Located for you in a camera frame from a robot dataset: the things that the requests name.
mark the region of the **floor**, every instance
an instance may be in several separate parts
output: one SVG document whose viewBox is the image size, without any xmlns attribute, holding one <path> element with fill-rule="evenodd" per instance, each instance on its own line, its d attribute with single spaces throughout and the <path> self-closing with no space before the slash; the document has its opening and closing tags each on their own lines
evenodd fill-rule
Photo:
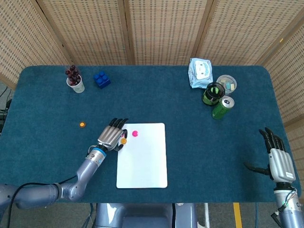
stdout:
<svg viewBox="0 0 304 228">
<path fill-rule="evenodd" d="M 6 86 L 0 82 L 0 94 Z M 0 109 L 5 108 L 10 89 L 0 97 Z M 256 204 L 240 203 L 240 213 L 243 228 L 277 228 L 270 215 L 275 211 L 275 203 L 258 203 L 258 224 L 256 226 Z M 84 203 L 55 203 L 46 208 L 19 210 L 13 207 L 11 228 L 81 228 L 90 213 L 90 205 Z M 198 220 L 204 225 L 203 204 L 197 204 Z M 209 204 L 211 228 L 236 228 L 232 203 Z M 0 228 L 6 227 L 8 215 L 4 215 Z"/>
</svg>

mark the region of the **white board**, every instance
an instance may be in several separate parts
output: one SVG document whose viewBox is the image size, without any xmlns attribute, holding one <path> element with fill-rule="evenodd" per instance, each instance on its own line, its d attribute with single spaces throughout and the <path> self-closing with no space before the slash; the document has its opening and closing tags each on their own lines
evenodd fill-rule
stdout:
<svg viewBox="0 0 304 228">
<path fill-rule="evenodd" d="M 118 152 L 117 188 L 166 188 L 165 124 L 126 123 L 123 128 L 128 137 Z M 138 132 L 137 137 L 132 136 L 133 131 Z"/>
</svg>

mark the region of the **white cup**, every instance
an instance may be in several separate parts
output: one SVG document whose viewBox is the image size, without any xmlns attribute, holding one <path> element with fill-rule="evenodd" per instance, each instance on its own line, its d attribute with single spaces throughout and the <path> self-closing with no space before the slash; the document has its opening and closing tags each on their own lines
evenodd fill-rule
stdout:
<svg viewBox="0 0 304 228">
<path fill-rule="evenodd" d="M 69 80 L 67 78 L 66 84 L 71 87 L 76 93 L 82 93 L 85 90 L 84 83 L 82 82 L 82 77 L 80 76 L 80 82 L 77 85 L 70 85 Z"/>
</svg>

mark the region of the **table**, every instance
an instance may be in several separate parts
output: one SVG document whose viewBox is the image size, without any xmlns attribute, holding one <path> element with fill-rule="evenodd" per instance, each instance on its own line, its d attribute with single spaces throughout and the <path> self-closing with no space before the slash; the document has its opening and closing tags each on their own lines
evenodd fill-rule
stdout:
<svg viewBox="0 0 304 228">
<path fill-rule="evenodd" d="M 129 123 L 165 123 L 168 187 L 117 189 L 117 154 L 109 153 L 81 202 L 255 202 L 274 201 L 269 177 L 243 162 L 266 167 L 258 129 L 287 137 L 268 72 L 261 66 L 213 66 L 214 81 L 233 76 L 234 108 L 222 120 L 191 89 L 187 66 L 80 66 L 85 91 L 66 85 L 64 66 L 31 66 L 20 74 L 0 137 L 1 182 L 53 183 L 73 176 L 114 117 Z M 97 87 L 105 71 L 112 83 Z M 79 123 L 86 122 L 85 128 Z M 299 181 L 294 186 L 300 191 Z"/>
</svg>

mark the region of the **pink dot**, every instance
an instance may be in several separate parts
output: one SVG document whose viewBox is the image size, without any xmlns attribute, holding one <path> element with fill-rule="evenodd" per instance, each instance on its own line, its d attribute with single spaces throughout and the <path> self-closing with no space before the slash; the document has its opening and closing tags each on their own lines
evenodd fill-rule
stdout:
<svg viewBox="0 0 304 228">
<path fill-rule="evenodd" d="M 137 131 L 133 131 L 133 132 L 132 132 L 132 135 L 133 135 L 134 137 L 136 137 L 136 136 L 138 136 L 138 132 L 137 132 Z"/>
</svg>

